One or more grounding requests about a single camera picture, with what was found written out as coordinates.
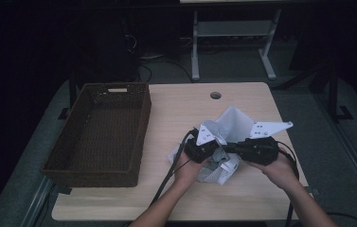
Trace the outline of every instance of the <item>table hole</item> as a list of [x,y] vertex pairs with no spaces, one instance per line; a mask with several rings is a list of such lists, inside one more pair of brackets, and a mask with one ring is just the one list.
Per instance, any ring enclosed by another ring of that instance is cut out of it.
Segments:
[[220,94],[218,92],[212,92],[212,93],[210,93],[210,97],[213,99],[220,99],[222,97],[222,94]]

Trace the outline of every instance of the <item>dark background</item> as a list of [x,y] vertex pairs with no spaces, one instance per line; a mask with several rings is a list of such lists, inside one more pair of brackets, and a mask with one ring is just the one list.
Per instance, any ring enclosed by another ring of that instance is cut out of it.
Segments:
[[[49,101],[71,72],[76,72],[80,83],[134,80],[137,56],[125,51],[129,42],[123,34],[136,35],[142,49],[159,45],[173,52],[171,44],[182,33],[190,32],[182,29],[190,27],[188,12],[158,11],[152,16],[138,12],[125,20],[123,11],[98,14],[62,10],[123,5],[121,1],[56,3],[0,1],[0,193]],[[214,11],[206,14],[216,15],[222,16]],[[290,37],[299,40],[294,69],[305,70],[322,59],[335,59],[341,78],[357,92],[357,4],[287,8],[276,39]]]

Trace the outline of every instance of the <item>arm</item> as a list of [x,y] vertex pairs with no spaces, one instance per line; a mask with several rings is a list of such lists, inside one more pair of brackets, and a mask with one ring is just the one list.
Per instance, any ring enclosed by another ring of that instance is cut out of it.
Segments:
[[[183,165],[188,157],[183,152],[177,167]],[[143,212],[130,226],[157,227],[164,226],[176,203],[184,196],[187,190],[195,183],[202,164],[189,161],[174,173],[174,182],[171,187],[145,212]]]
[[248,164],[260,169],[272,183],[284,190],[304,226],[337,226],[296,178],[284,155],[279,153],[277,160],[268,166]]

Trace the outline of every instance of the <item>gray carpet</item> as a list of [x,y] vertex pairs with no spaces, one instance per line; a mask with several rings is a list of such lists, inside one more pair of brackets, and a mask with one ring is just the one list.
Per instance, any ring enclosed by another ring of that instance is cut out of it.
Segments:
[[[199,82],[246,82],[263,81],[270,86],[291,79],[299,72],[289,71],[294,42],[276,42],[270,58],[277,73],[277,80],[266,76],[257,52],[258,46],[251,44],[216,53],[201,55],[199,59],[201,80]],[[149,83],[188,83],[190,55],[181,55],[180,60],[168,57],[145,65],[152,71]],[[150,71],[140,68],[141,78],[146,80]],[[357,217],[357,174],[347,152],[337,136],[332,121],[327,117],[325,107],[320,104],[326,94],[312,94],[308,85],[312,78],[305,79],[286,91],[272,91],[284,121],[295,126],[288,130],[303,167],[311,190],[318,203],[328,212],[345,213]],[[36,132],[32,135],[20,163],[9,179],[0,197],[0,226],[18,226],[29,210],[36,189],[42,180],[40,168],[51,150],[63,121],[58,120],[62,108],[68,107],[67,82],[54,96]],[[339,104],[347,106],[353,120],[341,121],[341,127],[349,141],[357,148],[357,96],[353,90],[340,81]],[[51,218],[51,210],[57,197],[58,187],[43,203],[43,210],[37,217],[36,226],[122,226],[121,222],[60,222]],[[345,217],[333,217],[340,226],[357,226],[357,221]],[[284,221],[267,221],[267,226],[284,226]]]

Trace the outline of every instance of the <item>hand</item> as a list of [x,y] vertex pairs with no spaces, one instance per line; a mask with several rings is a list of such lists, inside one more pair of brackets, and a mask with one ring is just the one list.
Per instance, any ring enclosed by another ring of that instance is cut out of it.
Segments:
[[275,160],[268,166],[263,166],[250,162],[247,163],[250,166],[260,169],[261,172],[265,174],[272,183],[274,183],[283,190],[287,190],[295,183],[299,183],[292,169],[291,162],[281,153],[278,154],[277,160]]
[[187,155],[182,152],[175,168],[174,183],[178,183],[185,187],[191,187],[196,182],[202,165],[203,163],[198,164],[190,161]]

